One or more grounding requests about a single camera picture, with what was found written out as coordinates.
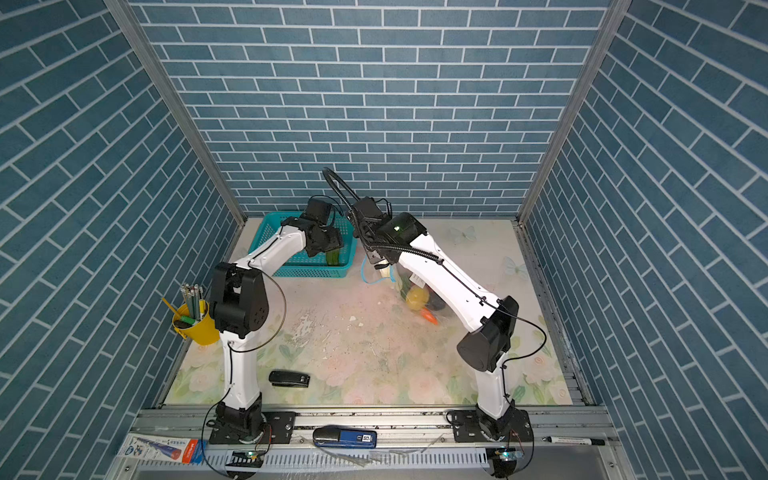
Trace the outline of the orange green toy corn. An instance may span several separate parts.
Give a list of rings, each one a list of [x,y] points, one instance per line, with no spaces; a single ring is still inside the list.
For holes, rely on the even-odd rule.
[[[334,249],[325,253],[326,264],[328,266],[339,266],[340,249]]]

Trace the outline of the teal plastic basket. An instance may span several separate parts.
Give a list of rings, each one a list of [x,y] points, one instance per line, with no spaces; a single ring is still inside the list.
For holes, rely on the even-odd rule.
[[[337,215],[333,225],[340,230],[343,247],[340,249],[339,266],[328,266],[325,253],[309,257],[305,248],[300,247],[303,232],[293,227],[282,227],[281,222],[288,217],[298,217],[299,211],[272,212],[261,221],[249,249],[250,254],[259,253],[252,262],[261,267],[266,259],[266,271],[273,277],[291,278],[343,278],[353,264],[357,248],[357,239],[353,236],[351,223]]]

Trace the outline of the clear zip top bag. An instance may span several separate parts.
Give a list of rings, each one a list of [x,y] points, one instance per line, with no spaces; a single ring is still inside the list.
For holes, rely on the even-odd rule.
[[[389,267],[390,268],[390,277],[389,278],[382,278],[379,274],[378,270]],[[418,277],[416,274],[412,273],[410,270],[407,270],[400,265],[390,265],[385,264],[384,262],[381,262],[376,265],[372,265],[367,256],[365,256],[362,260],[362,264],[360,266],[360,276],[364,283],[366,284],[376,284],[376,283],[389,283],[396,292],[400,295],[401,300],[403,301],[405,307],[414,313],[417,313],[420,317],[420,311],[412,311],[410,310],[405,303],[405,296],[408,290],[416,285],[419,287],[423,287],[428,290],[429,294],[436,293],[431,287],[429,287],[425,281],[423,281],[420,277]],[[434,316],[438,320],[438,316],[436,315],[437,312],[440,311],[432,311],[430,310]]]

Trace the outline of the dark toy avocado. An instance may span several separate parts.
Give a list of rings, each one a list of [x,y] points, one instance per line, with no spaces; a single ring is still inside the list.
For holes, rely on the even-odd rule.
[[[447,306],[446,302],[436,293],[431,293],[426,307],[432,311],[440,311]]]

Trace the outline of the orange toy carrot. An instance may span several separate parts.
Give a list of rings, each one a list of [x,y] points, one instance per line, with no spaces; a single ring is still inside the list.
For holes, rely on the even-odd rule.
[[[425,320],[427,320],[428,322],[430,322],[430,323],[432,323],[432,324],[434,324],[434,325],[438,325],[438,324],[439,324],[439,322],[438,322],[437,318],[436,318],[436,317],[434,316],[434,314],[433,314],[433,313],[432,313],[432,312],[431,312],[429,309],[427,309],[427,308],[422,308],[422,309],[420,310],[420,315],[421,315],[421,317],[422,317],[422,318],[424,318]]]

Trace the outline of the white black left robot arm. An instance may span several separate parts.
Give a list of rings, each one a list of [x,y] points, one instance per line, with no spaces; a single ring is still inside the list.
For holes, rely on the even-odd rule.
[[[269,317],[265,282],[294,255],[314,257],[340,249],[339,230],[323,221],[290,217],[263,245],[234,263],[222,262],[213,271],[209,314],[220,333],[225,387],[215,405],[218,431],[234,442],[261,440],[267,421],[262,416],[257,351],[266,345],[258,331]]]

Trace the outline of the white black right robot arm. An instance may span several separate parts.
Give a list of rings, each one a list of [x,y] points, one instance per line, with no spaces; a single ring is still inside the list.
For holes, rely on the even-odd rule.
[[[518,318],[516,300],[500,298],[474,281],[408,213],[381,214],[372,220],[355,218],[353,225],[375,264],[400,265],[411,271],[458,316],[467,333],[456,349],[475,371],[479,428],[491,441],[506,438],[512,430],[514,406],[506,398],[502,363]]]

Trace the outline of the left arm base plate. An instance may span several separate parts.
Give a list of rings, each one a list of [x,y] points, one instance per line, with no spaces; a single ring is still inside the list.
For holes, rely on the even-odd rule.
[[[296,413],[293,411],[259,412],[244,421],[212,418],[206,421],[206,426],[211,429],[208,440],[212,445],[288,444],[295,420]]]

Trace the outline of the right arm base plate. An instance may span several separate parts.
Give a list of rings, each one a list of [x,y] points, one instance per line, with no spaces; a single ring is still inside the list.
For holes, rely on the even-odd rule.
[[[527,411],[509,407],[494,419],[479,408],[448,410],[445,418],[457,443],[531,442],[534,438]]]

